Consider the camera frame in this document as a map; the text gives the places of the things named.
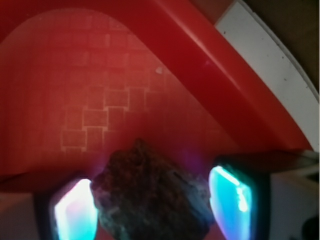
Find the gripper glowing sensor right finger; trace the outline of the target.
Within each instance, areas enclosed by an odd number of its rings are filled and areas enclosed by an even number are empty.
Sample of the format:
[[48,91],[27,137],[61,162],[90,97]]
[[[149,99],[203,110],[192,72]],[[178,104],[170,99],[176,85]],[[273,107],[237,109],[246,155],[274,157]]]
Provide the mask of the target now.
[[274,150],[220,155],[209,173],[210,206],[227,240],[317,240],[320,155]]

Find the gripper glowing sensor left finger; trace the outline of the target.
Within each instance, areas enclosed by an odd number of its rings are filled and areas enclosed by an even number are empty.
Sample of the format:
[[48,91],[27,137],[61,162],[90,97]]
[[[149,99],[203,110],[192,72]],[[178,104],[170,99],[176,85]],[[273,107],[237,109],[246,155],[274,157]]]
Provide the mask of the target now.
[[0,177],[2,240],[93,240],[98,211],[91,180],[77,171]]

